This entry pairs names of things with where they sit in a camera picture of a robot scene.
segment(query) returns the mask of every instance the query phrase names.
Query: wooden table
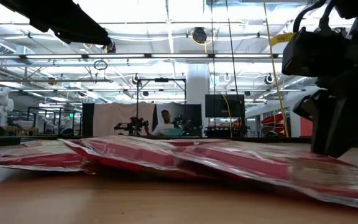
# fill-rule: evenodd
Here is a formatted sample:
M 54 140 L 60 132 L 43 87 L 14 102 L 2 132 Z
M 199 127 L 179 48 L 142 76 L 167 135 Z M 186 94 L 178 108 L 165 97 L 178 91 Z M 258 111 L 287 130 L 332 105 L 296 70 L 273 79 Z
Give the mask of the wooden table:
M 0 168 L 0 223 L 355 224 L 358 209 L 219 184 Z

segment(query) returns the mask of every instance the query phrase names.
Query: man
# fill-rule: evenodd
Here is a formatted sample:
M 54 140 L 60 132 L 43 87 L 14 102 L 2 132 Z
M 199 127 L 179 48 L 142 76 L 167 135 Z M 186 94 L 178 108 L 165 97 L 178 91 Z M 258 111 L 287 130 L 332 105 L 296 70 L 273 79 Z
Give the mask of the man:
M 171 124 L 171 114 L 167 110 L 161 111 L 161 116 L 164 122 L 162 124 L 158 124 L 153 133 L 149 133 L 149 127 L 145 127 L 144 130 L 147 135 L 161 136 L 165 134 L 165 129 L 175 128 L 173 124 Z

